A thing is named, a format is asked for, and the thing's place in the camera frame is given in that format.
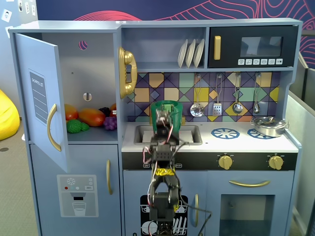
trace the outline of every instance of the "yellow bean bag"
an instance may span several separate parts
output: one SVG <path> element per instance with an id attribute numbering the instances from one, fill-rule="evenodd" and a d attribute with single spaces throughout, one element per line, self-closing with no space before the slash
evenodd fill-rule
<path id="1" fill-rule="evenodd" d="M 18 110 L 13 102 L 0 90 L 0 140 L 14 135 L 19 126 Z"/>

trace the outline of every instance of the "ice dispenser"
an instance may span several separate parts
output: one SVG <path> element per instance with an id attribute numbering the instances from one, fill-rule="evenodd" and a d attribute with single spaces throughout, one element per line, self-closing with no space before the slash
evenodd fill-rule
<path id="1" fill-rule="evenodd" d="M 95 175 L 57 175 L 61 217 L 98 217 Z"/>

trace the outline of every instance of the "black microwave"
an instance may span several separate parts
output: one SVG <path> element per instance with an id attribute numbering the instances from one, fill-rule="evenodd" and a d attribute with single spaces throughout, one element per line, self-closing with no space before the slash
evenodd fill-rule
<path id="1" fill-rule="evenodd" d="M 293 66 L 297 26 L 213 27 L 209 68 Z"/>

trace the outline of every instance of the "gold oven handle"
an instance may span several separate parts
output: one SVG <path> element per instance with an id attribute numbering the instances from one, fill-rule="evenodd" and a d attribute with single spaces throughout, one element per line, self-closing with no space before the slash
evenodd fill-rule
<path id="1" fill-rule="evenodd" d="M 215 36 L 214 60 L 221 58 L 221 36 Z"/>
<path id="2" fill-rule="evenodd" d="M 229 182 L 232 183 L 232 184 L 235 184 L 237 186 L 247 187 L 247 188 L 262 187 L 262 186 L 266 186 L 266 185 L 270 184 L 269 180 L 264 181 L 262 183 L 256 183 L 256 184 L 241 183 L 241 182 L 234 181 L 234 180 L 230 180 Z"/>
<path id="3" fill-rule="evenodd" d="M 56 143 L 56 141 L 53 139 L 53 137 L 51 136 L 51 133 L 50 133 L 51 119 L 53 118 L 56 111 L 57 111 L 57 105 L 54 104 L 53 107 L 51 108 L 51 110 L 48 114 L 48 118 L 47 118 L 47 135 L 48 135 L 49 141 L 55 147 L 55 149 L 57 149 L 58 151 L 61 151 L 61 146 Z"/>
<path id="4" fill-rule="evenodd" d="M 131 65 L 131 82 L 127 82 L 126 65 Z M 131 52 L 125 51 L 122 47 L 119 48 L 119 83 L 120 83 L 120 98 L 123 99 L 126 95 L 131 94 L 136 86 L 138 77 L 137 63 L 134 55 Z"/>
<path id="5" fill-rule="evenodd" d="M 109 195 L 112 195 L 113 190 L 112 190 L 112 187 L 110 186 L 110 160 L 107 160 L 107 164 L 106 164 L 106 177 L 107 177 L 108 192 L 109 192 Z"/>
<path id="6" fill-rule="evenodd" d="M 198 194 L 195 195 L 195 208 L 199 208 Z M 199 211 L 196 210 L 196 215 L 195 215 L 196 221 L 195 221 L 194 227 L 198 226 L 198 217 L 199 217 Z"/>

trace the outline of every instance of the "cooking pot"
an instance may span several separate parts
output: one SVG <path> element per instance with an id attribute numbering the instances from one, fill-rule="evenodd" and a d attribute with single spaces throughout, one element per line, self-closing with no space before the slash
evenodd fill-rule
<path id="1" fill-rule="evenodd" d="M 270 137 L 279 137 L 284 133 L 284 129 L 289 128 L 289 122 L 274 117 L 260 117 L 251 121 L 255 130 Z"/>

